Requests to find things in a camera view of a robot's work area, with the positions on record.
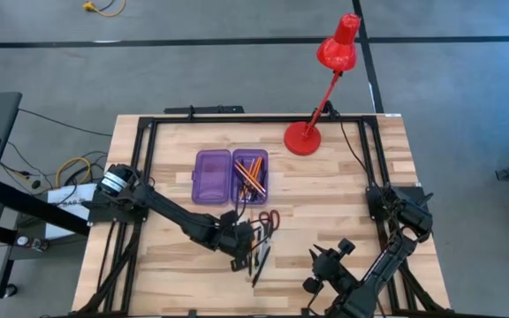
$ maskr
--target gray floor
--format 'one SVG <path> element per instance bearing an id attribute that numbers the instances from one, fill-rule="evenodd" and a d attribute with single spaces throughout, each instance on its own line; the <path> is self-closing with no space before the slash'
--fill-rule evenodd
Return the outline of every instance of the gray floor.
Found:
<path id="1" fill-rule="evenodd" d="M 361 2 L 369 36 L 509 35 L 509 2 Z M 104 19 L 85 13 L 82 3 L 0 0 L 0 42 L 322 36 L 333 31 L 343 11 L 353 9 L 340 0 L 138 0 L 120 17 Z M 0 91 L 22 92 L 24 109 L 106 133 L 117 114 L 189 104 L 307 111 L 330 80 L 315 49 L 0 49 Z M 403 114 L 420 180 L 435 193 L 429 206 L 453 308 L 509 315 L 509 182 L 494 177 L 494 170 L 509 164 L 509 43 L 371 49 L 385 111 Z M 331 100 L 340 110 L 372 111 L 362 58 L 339 84 Z M 25 114 L 19 114 L 11 141 L 48 172 L 72 156 L 109 147 L 107 138 Z M 27 168 L 11 148 L 4 162 Z M 12 184 L 4 174 L 0 179 Z M 4 222 L 13 217 L 7 214 Z M 80 251 L 18 262 L 12 280 L 23 288 L 0 300 L 0 317 L 68 312 L 82 257 Z"/>

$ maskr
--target wooden table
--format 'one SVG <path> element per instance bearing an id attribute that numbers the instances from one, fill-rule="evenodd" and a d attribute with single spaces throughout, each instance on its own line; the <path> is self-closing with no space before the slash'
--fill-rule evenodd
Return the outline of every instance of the wooden table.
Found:
<path id="1" fill-rule="evenodd" d="M 108 164 L 131 161 L 139 116 L 119 116 L 111 141 Z M 378 115 L 379 130 L 391 182 L 412 186 L 418 182 L 414 161 L 400 116 Z M 379 255 L 375 224 L 365 201 L 366 174 L 349 152 L 339 124 L 318 124 L 322 145 L 310 156 L 290 153 L 283 144 L 287 124 L 162 124 L 156 137 L 151 176 L 156 190 L 192 212 L 220 216 L 231 205 L 199 206 L 192 203 L 195 156 L 203 149 L 264 148 L 270 155 L 269 200 L 252 208 L 255 215 L 276 209 L 281 228 L 273 236 L 270 257 L 254 289 L 246 270 L 232 273 L 230 257 L 211 252 L 193 242 L 180 228 L 151 212 L 143 226 L 135 270 L 130 315 L 187 314 L 299 314 L 310 295 L 301 284 L 311 275 L 308 249 L 313 244 L 337 248 L 342 238 L 356 249 L 344 264 L 360 278 Z M 362 158 L 357 125 L 344 124 L 356 155 Z M 374 147 L 372 133 L 369 145 Z M 141 165 L 146 141 L 141 151 Z M 377 166 L 375 151 L 371 151 Z M 72 309 L 82 307 L 95 292 L 109 224 L 92 227 Z M 111 242 L 110 257 L 114 239 Z M 418 245 L 408 258 L 410 269 L 433 299 L 448 307 L 437 252 L 432 239 Z M 105 273 L 109 271 L 110 258 Z M 116 289 L 119 308 L 125 274 Z M 401 277 L 396 277 L 399 301 L 405 307 Z M 327 286 L 312 306 L 323 312 L 335 296 Z M 390 312 L 385 289 L 380 295 Z"/>

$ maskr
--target scissors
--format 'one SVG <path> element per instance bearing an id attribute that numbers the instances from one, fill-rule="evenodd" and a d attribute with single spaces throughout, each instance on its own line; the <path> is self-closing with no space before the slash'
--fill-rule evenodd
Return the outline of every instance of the scissors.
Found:
<path id="1" fill-rule="evenodd" d="M 258 215 L 258 220 L 262 224 L 264 233 L 268 238 L 272 237 L 272 233 L 280 227 L 280 214 L 276 210 L 271 210 L 270 213 L 263 211 Z"/>

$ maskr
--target metal bracket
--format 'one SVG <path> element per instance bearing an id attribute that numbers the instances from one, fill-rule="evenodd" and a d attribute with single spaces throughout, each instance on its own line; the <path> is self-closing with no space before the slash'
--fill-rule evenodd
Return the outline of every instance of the metal bracket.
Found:
<path id="1" fill-rule="evenodd" d="M 309 308 L 301 309 L 301 318 L 309 318 Z"/>
<path id="2" fill-rule="evenodd" d="M 314 116 L 316 111 L 317 108 L 315 108 L 314 111 L 312 111 L 311 117 Z M 339 118 L 341 117 L 341 114 L 337 110 L 335 110 L 335 108 L 333 108 L 333 103 L 329 100 L 325 102 L 325 105 L 323 105 L 322 114 L 329 114 L 327 118 L 333 121 L 339 120 Z"/>
<path id="3" fill-rule="evenodd" d="M 368 203 L 368 215 L 372 220 L 385 221 L 388 219 L 388 211 L 384 207 L 382 200 L 380 200 L 380 193 L 378 190 L 367 186 L 365 190 Z"/>
<path id="4" fill-rule="evenodd" d="M 155 119 L 153 117 L 139 117 L 139 123 L 137 124 L 137 128 L 145 129 L 148 126 L 150 126 L 150 124 L 152 124 L 154 120 Z"/>
<path id="5" fill-rule="evenodd" d="M 378 129 L 378 117 L 376 116 L 363 116 L 362 120 L 367 123 L 370 128 Z"/>
<path id="6" fill-rule="evenodd" d="M 189 107 L 177 107 L 164 109 L 164 114 L 188 114 L 190 112 Z M 245 110 L 243 106 L 201 106 L 194 107 L 194 114 L 244 114 Z"/>

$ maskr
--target orange pencil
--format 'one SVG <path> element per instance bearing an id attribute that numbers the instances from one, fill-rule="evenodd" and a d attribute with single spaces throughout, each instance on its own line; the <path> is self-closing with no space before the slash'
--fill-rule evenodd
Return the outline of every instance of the orange pencil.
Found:
<path id="1" fill-rule="evenodd" d="M 253 177 L 253 175 L 252 175 L 252 174 L 248 173 L 248 170 L 247 170 L 245 167 L 243 167 L 243 165 L 242 165 L 242 164 L 240 164 L 240 162 L 239 162 L 239 161 L 235 160 L 235 163 L 236 163 L 236 164 L 235 164 L 235 167 L 239 167 L 240 171 L 241 171 L 241 172 L 243 172 L 243 173 L 244 173 L 244 175 L 246 175 L 246 176 L 244 176 L 244 177 L 248 177 L 248 179 L 250 179 L 250 181 L 252 181 L 252 184 L 254 184 L 254 185 L 258 186 L 258 187 L 259 187 L 259 188 L 260 188 L 263 192 L 266 192 L 266 190 L 264 190 L 264 188 L 263 188 L 263 187 L 262 187 L 262 185 L 261 185 L 261 184 L 260 184 L 260 183 L 256 180 L 256 178 L 255 178 L 255 177 Z"/>
<path id="2" fill-rule="evenodd" d="M 262 163 L 262 157 L 259 156 L 256 159 L 256 166 L 254 167 L 254 178 L 258 181 L 258 173 L 261 171 L 261 163 Z"/>
<path id="3" fill-rule="evenodd" d="M 237 168 L 237 171 L 245 178 L 248 183 L 251 184 L 251 186 L 262 196 L 266 196 L 264 194 L 264 189 L 261 187 L 261 185 L 256 181 L 253 180 L 252 176 L 249 176 L 248 171 L 245 169 L 245 167 L 241 166 L 240 164 L 235 164 L 235 168 Z"/>
<path id="4" fill-rule="evenodd" d="M 255 159 L 253 159 L 253 161 L 251 161 L 251 164 L 248 166 L 248 173 L 253 174 L 255 172 L 255 168 L 256 168 L 256 162 L 255 162 Z M 247 194 L 247 185 L 244 185 L 240 191 L 240 198 L 243 199 L 246 194 Z"/>

